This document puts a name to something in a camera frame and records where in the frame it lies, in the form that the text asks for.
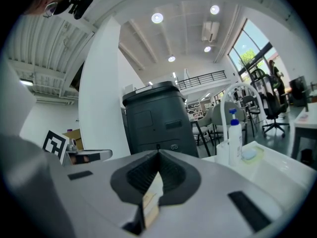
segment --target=bottle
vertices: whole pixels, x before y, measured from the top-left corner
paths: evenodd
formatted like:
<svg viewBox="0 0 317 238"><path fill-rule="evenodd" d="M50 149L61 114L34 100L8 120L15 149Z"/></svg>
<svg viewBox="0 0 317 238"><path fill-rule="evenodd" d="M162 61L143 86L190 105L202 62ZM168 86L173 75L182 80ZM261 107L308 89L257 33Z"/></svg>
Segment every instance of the bottle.
<svg viewBox="0 0 317 238"><path fill-rule="evenodd" d="M236 109L230 109L232 114L231 127L228 131L229 136L229 164L236 166L242 155L242 127L239 120L236 119Z"/></svg>

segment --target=fluorescent light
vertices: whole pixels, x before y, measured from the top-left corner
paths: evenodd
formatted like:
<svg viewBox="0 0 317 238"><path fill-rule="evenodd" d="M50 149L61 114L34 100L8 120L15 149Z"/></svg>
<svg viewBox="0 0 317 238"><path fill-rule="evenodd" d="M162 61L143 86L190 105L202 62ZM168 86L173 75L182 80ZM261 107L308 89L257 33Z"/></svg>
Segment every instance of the fluorescent light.
<svg viewBox="0 0 317 238"><path fill-rule="evenodd" d="M163 21L163 15L160 13L154 13L152 15L152 22L155 24L159 24Z"/></svg>
<svg viewBox="0 0 317 238"><path fill-rule="evenodd" d="M207 52L209 52L211 50L211 47L205 47L205 49L204 49L204 51L207 53Z"/></svg>
<svg viewBox="0 0 317 238"><path fill-rule="evenodd" d="M168 58L168 61L169 61L169 62L173 62L173 61L175 61L175 59L176 59L176 58L175 58L174 56L171 56L171 57Z"/></svg>
<svg viewBox="0 0 317 238"><path fill-rule="evenodd" d="M20 82L24 85L30 85L30 86L33 85L33 82L31 80L20 80Z"/></svg>
<svg viewBox="0 0 317 238"><path fill-rule="evenodd" d="M213 14L213 15L218 14L219 11L220 11L220 9L219 9L219 6L218 6L218 5L213 5L213 6L210 8L210 12L211 12L211 14Z"/></svg>

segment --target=round ceiling light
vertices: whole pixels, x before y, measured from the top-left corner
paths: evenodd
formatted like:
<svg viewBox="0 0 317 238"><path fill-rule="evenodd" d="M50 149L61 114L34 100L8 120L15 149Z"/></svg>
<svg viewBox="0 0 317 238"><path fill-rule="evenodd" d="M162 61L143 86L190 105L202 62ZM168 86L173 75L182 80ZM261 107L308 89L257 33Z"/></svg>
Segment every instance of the round ceiling light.
<svg viewBox="0 0 317 238"><path fill-rule="evenodd" d="M161 22L163 21L163 15L160 14L160 13L154 13L154 14L152 15L152 21L153 21L153 23L155 23L155 24L161 23Z"/></svg>
<svg viewBox="0 0 317 238"><path fill-rule="evenodd" d="M210 12L211 12L211 14L213 14L213 15L218 14L218 12L219 12L219 6L218 6L218 5L213 5L213 6L210 8Z"/></svg>
<svg viewBox="0 0 317 238"><path fill-rule="evenodd" d="M176 58L175 58L174 56L171 56L170 58L168 58L168 61L169 61L169 62L173 62L173 61L175 61L175 59L176 59Z"/></svg>
<svg viewBox="0 0 317 238"><path fill-rule="evenodd" d="M207 53L207 52L209 52L211 50L211 47L205 47L205 49L204 49L204 51Z"/></svg>

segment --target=black metal railing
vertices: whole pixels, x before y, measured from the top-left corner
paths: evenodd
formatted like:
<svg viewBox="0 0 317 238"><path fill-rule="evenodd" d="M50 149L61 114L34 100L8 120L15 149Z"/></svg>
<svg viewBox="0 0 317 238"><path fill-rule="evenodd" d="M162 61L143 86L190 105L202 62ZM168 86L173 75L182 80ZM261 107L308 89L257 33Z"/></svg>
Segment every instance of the black metal railing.
<svg viewBox="0 0 317 238"><path fill-rule="evenodd" d="M224 70L213 72L213 73L208 73L205 75L200 75L198 77L192 77L188 78L182 81L179 81L177 86L179 90L184 90L189 87L197 86L197 85L202 85L206 83L210 83L213 81L221 80L221 79L226 79L226 74L224 74Z"/></svg>

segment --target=trash bin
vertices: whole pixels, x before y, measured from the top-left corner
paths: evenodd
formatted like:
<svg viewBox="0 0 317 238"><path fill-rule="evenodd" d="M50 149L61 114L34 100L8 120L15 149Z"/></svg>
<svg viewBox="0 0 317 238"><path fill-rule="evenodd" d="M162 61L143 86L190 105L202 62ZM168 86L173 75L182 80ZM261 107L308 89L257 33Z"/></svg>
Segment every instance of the trash bin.
<svg viewBox="0 0 317 238"><path fill-rule="evenodd" d="M184 97L170 81L144 87L122 98L131 154L165 149L198 157Z"/></svg>

